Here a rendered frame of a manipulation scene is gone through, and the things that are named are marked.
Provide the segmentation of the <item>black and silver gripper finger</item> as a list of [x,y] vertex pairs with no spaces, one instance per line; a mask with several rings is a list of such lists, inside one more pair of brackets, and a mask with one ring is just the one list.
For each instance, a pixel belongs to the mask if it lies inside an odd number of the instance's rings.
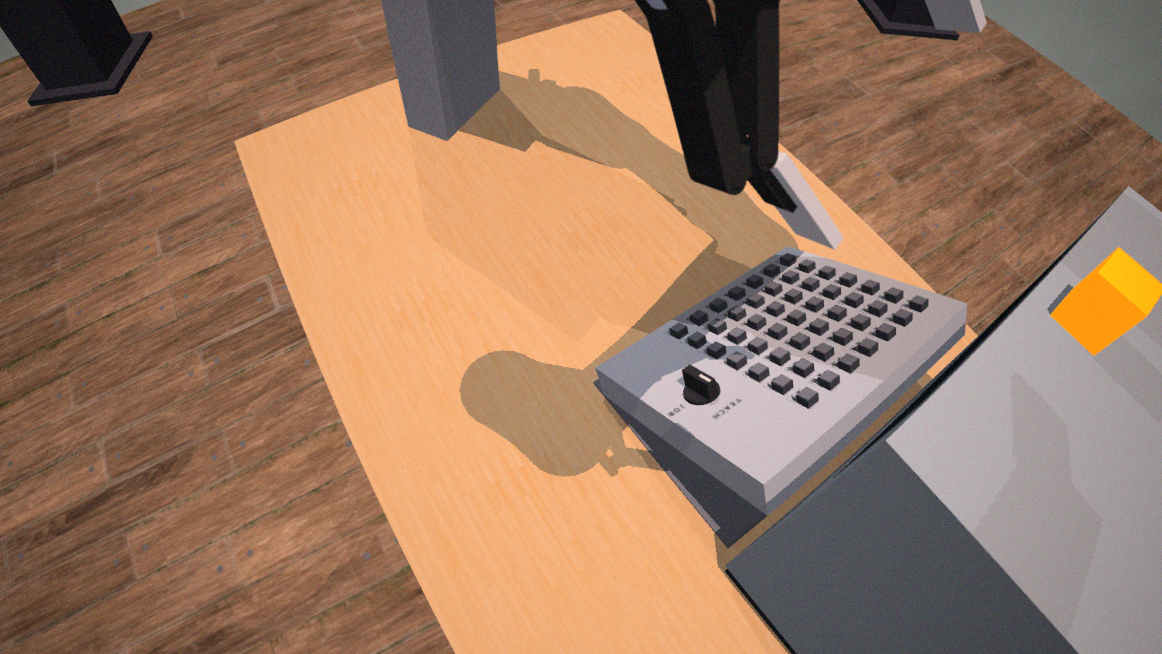
[[925,0],[937,30],[981,33],[987,17],[980,0]]
[[688,174],[730,195],[748,181],[794,233],[835,250],[842,233],[779,152],[780,0],[712,1],[716,27],[708,0],[634,0],[647,17]]

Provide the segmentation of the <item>grey control console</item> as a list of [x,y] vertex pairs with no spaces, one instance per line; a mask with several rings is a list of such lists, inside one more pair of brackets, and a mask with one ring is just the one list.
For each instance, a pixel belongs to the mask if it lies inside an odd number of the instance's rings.
[[[725,565],[791,654],[1162,654],[1162,213],[1128,186],[1098,218]],[[729,549],[966,316],[787,246],[593,383]]]

